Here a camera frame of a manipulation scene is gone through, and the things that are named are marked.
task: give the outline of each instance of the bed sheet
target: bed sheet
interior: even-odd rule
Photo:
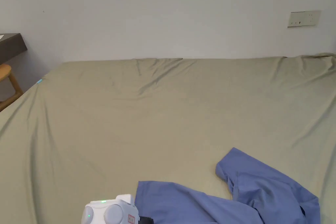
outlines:
[[[170,181],[230,199],[233,147],[336,223],[336,57],[68,62],[0,113],[3,223],[79,223],[91,200]]]

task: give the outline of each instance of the wall outlet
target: wall outlet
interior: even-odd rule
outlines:
[[[316,26],[320,15],[321,11],[291,12],[287,27]]]

